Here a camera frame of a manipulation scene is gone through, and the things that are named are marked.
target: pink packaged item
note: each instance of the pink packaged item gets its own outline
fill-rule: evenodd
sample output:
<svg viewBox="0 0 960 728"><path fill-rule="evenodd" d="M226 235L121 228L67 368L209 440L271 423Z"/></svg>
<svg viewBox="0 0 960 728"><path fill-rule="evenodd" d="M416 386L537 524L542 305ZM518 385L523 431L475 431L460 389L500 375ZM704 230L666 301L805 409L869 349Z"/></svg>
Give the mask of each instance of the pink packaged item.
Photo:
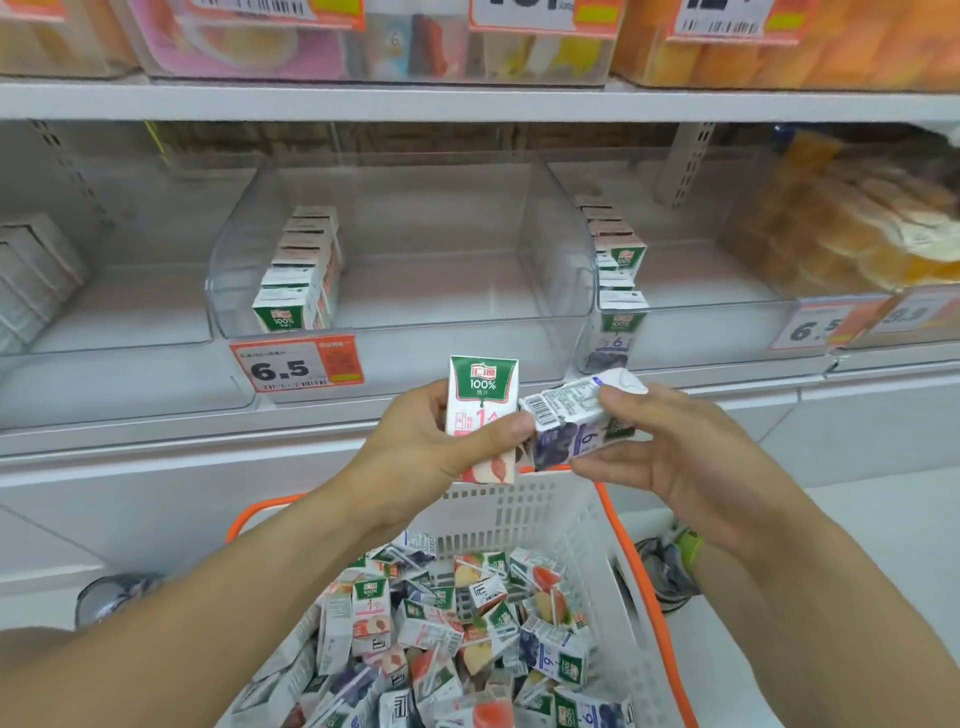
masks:
<svg viewBox="0 0 960 728"><path fill-rule="evenodd" d="M128 2L128 12L117 10L150 75L286 81L346 75L340 31L249 15L211 21L191 12L189 0Z"/></svg>

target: white floor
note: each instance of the white floor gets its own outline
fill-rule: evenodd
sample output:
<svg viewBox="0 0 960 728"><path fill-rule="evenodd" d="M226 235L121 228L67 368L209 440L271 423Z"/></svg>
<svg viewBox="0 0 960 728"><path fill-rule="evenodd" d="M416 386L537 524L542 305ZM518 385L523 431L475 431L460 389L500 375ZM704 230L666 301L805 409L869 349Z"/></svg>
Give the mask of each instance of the white floor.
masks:
<svg viewBox="0 0 960 728"><path fill-rule="evenodd" d="M819 488L814 499L839 521L960 659L960 468ZM628 529L651 514L624 517ZM73 623L75 588L0 597L0 629ZM702 728L778 728L746 660L698 598L669 621L681 676Z"/></svg>

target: shoe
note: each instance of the shoe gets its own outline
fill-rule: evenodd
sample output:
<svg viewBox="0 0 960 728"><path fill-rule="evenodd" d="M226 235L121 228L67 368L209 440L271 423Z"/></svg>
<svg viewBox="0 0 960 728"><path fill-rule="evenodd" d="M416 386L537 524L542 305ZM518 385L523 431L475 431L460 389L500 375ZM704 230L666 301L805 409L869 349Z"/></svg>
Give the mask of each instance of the shoe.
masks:
<svg viewBox="0 0 960 728"><path fill-rule="evenodd" d="M634 544L665 615L700 593L687 567L702 542L696 533L675 524L665 534Z"/></svg>
<svg viewBox="0 0 960 728"><path fill-rule="evenodd" d="M73 623L77 629L106 619L128 602L152 592L165 577L158 573L135 571L102 576L84 587L77 596Z"/></svg>

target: left hand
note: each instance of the left hand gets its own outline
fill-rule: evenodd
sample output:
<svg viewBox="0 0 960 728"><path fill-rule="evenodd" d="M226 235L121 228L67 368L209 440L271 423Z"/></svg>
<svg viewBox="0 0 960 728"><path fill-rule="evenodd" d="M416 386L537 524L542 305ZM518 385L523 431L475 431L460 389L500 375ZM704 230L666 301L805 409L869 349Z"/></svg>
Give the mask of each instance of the left hand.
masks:
<svg viewBox="0 0 960 728"><path fill-rule="evenodd" d="M516 412L451 437L444 432L446 391L447 380L440 379L397 397L335 478L362 511L375 541L370 548L391 541L468 468L520 446L534 432L533 417Z"/></svg>

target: huiyuan logo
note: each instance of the huiyuan logo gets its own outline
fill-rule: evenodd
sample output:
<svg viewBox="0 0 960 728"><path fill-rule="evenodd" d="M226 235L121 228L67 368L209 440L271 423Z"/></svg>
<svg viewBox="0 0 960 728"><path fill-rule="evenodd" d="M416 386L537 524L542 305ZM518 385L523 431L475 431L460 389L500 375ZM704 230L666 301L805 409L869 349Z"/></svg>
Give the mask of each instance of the huiyuan logo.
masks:
<svg viewBox="0 0 960 728"><path fill-rule="evenodd" d="M470 366L471 379L496 379L496 367L488 367L486 364L473 364Z"/></svg>

